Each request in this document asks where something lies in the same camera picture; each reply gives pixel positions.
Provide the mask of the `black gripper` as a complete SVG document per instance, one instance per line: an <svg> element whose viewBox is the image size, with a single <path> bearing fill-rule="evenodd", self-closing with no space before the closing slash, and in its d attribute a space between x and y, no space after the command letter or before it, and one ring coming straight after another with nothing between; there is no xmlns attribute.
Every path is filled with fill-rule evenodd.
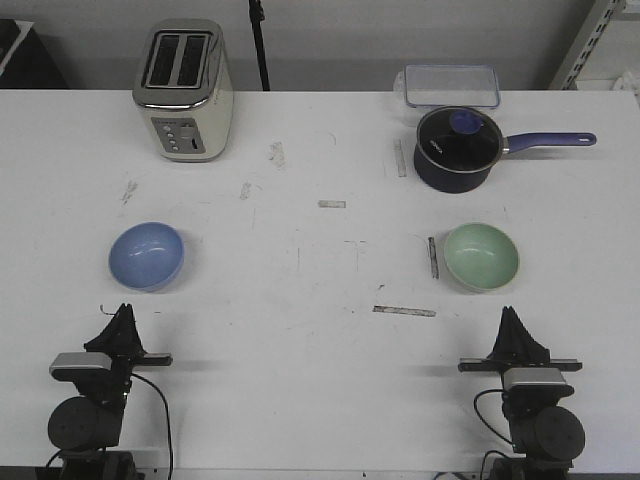
<svg viewBox="0 0 640 480"><path fill-rule="evenodd" d="M125 344L127 351L134 355L116 355L112 359L111 373L103 379L93 381L74 381L78 392L92 400L120 400L131 389L130 378L135 367L168 367L173 363L169 353L146 353L140 339L133 307L131 304L121 304L112 315L111 320L101 333L84 344L86 352L101 352L114 354L120 344L121 323L124 320Z"/></svg>
<svg viewBox="0 0 640 480"><path fill-rule="evenodd" d="M510 306L504 306L501 313L498 333L492 351L488 358L462 358L458 363L458 371L461 373L493 372L501 377L511 368L557 368L562 375L565 372L578 372L582 369L582 363L576 359L552 359L548 363L498 361L508 360L512 353L511 345L511 317L512 338L514 342L514 355L518 360L549 360L550 350L538 343L529 331L524 327L517 312Z"/></svg>

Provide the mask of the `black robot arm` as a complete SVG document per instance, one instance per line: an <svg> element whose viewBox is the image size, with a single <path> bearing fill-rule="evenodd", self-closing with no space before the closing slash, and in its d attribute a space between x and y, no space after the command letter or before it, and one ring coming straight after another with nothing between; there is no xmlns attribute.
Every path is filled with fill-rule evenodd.
<svg viewBox="0 0 640 480"><path fill-rule="evenodd" d="M491 465L486 452L481 479L566 479L573 460L586 443L582 423L559 405L574 394L563 374L577 372L576 359L553 359L549 349L538 343L524 327L515 309L502 309L498 334L485 358L462 358L461 372L495 372L501 378L496 392L509 436L499 437L512 448L512 456L499 453Z"/></svg>
<svg viewBox="0 0 640 480"><path fill-rule="evenodd" d="M102 332L81 352L58 354L49 366L57 381L72 383L78 395L60 403L47 433L62 460L61 479L143 479L134 456L119 445L132 380L155 384L137 367L168 367L169 353L152 354L141 342L133 307L123 303Z"/></svg>

